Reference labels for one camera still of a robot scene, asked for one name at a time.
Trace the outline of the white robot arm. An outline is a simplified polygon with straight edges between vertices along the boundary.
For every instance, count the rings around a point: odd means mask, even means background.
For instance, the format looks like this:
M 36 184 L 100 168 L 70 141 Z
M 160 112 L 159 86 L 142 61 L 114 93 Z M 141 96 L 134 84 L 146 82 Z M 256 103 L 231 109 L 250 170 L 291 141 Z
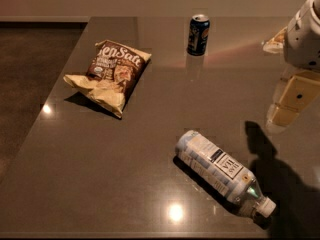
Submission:
M 287 63 L 267 112 L 266 128 L 280 133 L 320 95 L 320 0 L 307 0 L 263 50 Z

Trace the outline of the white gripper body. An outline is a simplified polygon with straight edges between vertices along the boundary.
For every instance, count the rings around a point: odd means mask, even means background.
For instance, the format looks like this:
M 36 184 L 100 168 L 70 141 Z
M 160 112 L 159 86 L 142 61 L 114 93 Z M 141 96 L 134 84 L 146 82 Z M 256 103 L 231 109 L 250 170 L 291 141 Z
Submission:
M 320 70 L 320 0 L 307 0 L 288 23 L 284 58 L 295 67 Z

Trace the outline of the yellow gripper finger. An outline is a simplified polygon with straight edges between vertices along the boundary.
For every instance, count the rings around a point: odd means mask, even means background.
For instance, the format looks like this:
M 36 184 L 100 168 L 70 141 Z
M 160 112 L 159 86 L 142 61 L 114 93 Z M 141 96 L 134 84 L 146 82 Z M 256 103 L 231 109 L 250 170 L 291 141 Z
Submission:
M 287 28 L 284 27 L 275 36 L 266 41 L 262 46 L 263 51 L 271 54 L 282 53 L 286 32 Z
M 275 88 L 266 128 L 281 133 L 320 95 L 320 72 L 287 67 Z

